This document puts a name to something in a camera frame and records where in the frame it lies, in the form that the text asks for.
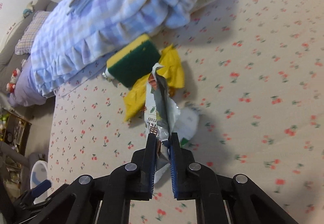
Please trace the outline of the torn silver snack wrapper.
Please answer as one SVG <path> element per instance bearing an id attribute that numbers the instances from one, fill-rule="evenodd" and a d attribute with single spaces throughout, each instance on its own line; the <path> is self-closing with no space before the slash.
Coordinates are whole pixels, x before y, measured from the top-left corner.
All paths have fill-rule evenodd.
<path id="1" fill-rule="evenodd" d="M 144 121 L 146 133 L 152 133 L 157 141 L 155 147 L 154 183 L 158 183 L 163 174 L 170 167 L 169 138 L 174 125 L 180 116 L 180 109 L 169 95 L 167 80 L 160 74 L 163 66 L 159 63 L 153 66 L 146 82 L 146 102 Z"/>

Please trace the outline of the white yogurt bottle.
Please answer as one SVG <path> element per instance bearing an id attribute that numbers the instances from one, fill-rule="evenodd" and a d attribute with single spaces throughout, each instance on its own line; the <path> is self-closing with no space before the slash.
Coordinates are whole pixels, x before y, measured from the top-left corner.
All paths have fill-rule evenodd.
<path id="1" fill-rule="evenodd" d="M 105 71 L 102 73 L 102 76 L 108 81 L 117 80 L 117 78 L 109 72 L 108 68 L 105 69 Z"/>

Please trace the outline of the yellow green sponge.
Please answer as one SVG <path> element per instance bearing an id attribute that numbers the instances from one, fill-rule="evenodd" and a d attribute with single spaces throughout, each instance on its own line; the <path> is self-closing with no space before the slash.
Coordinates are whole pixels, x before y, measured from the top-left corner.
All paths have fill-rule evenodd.
<path id="1" fill-rule="evenodd" d="M 111 56 L 106 68 L 126 88 L 131 88 L 138 79 L 149 74 L 161 54 L 147 34 L 143 34 Z"/>

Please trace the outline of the white patterned trash bin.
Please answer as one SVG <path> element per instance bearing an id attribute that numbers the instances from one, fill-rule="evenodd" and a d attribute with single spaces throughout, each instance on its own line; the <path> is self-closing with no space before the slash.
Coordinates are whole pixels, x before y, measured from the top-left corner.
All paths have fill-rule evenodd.
<path id="1" fill-rule="evenodd" d="M 47 179 L 47 162 L 43 160 L 38 160 L 32 167 L 31 175 L 30 175 L 30 189 L 35 188 L 37 185 L 39 185 L 41 182 Z M 39 203 L 45 201 L 45 199 L 48 197 L 48 193 L 41 195 L 41 197 L 36 198 L 34 203 Z"/>

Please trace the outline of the grey rolling chair stand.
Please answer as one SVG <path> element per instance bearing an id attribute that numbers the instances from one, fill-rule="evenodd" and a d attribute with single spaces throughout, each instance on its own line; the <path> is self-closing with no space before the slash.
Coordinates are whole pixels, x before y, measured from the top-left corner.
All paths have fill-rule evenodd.
<path id="1" fill-rule="evenodd" d="M 45 154 L 31 153 L 28 157 L 18 153 L 5 142 L 1 142 L 1 177 L 3 180 L 11 181 L 9 168 L 14 168 L 20 174 L 20 189 L 22 191 L 30 189 L 30 177 L 34 164 L 45 161 Z"/>

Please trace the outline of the wooden toy shelf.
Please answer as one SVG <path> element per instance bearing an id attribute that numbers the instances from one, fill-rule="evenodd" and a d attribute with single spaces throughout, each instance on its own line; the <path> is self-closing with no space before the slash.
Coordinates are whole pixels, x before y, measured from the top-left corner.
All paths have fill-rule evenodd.
<path id="1" fill-rule="evenodd" d="M 9 110 L 1 108 L 1 143 L 6 143 L 21 155 L 25 155 L 31 123 Z"/>

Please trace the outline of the purple bed mattress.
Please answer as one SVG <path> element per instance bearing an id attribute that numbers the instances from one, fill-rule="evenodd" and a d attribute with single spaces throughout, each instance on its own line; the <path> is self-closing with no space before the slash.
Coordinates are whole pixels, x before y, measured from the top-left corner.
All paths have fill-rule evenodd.
<path id="1" fill-rule="evenodd" d="M 12 107 L 30 107 L 41 106 L 46 101 L 47 99 L 37 91 L 31 59 L 28 59 L 22 67 L 14 92 L 8 97 L 8 102 Z"/>

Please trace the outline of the hello kitty plush toy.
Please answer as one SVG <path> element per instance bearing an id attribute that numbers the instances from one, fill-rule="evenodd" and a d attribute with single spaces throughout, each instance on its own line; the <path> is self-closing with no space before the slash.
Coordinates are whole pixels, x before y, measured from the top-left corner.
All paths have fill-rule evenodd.
<path id="1" fill-rule="evenodd" d="M 20 74 L 21 74 L 21 70 L 19 68 L 16 68 L 13 71 L 11 79 L 6 85 L 6 89 L 7 89 L 8 93 L 14 93 L 16 83 L 18 81 L 18 78 L 19 78 Z"/>

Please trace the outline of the grey headboard cushion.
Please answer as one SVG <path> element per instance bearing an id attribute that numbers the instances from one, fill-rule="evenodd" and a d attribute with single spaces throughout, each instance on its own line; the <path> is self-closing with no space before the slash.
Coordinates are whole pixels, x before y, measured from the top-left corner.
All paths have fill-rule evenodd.
<path id="1" fill-rule="evenodd" d="M 22 20 L 22 22 L 15 28 L 14 33 L 10 36 L 1 51 L 1 92 L 7 93 L 7 83 L 10 82 L 13 71 L 16 68 L 22 69 L 21 62 L 23 59 L 28 59 L 29 54 L 17 55 L 15 54 L 15 46 L 22 38 L 25 30 L 32 22 L 33 16 L 37 11 L 51 12 L 58 4 L 50 0 L 38 0 L 34 5 L 34 12 Z"/>

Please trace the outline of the plaid pillow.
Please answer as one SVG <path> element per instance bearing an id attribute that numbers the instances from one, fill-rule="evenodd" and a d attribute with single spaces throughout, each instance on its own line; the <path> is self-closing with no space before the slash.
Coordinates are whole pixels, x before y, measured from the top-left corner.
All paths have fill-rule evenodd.
<path id="1" fill-rule="evenodd" d="M 35 13 L 22 38 L 15 46 L 15 54 L 23 55 L 31 53 L 31 48 L 35 37 L 49 15 L 50 11 L 37 11 Z"/>

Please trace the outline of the blue plaid ruffled blanket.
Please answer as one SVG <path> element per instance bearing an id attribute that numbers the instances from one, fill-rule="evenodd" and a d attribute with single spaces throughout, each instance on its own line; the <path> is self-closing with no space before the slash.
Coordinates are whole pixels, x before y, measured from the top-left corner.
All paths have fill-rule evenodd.
<path id="1" fill-rule="evenodd" d="M 58 3 L 32 45 L 32 71 L 43 97 L 140 35 L 185 26 L 197 0 L 91 0 L 80 14 L 67 15 L 69 2 Z"/>

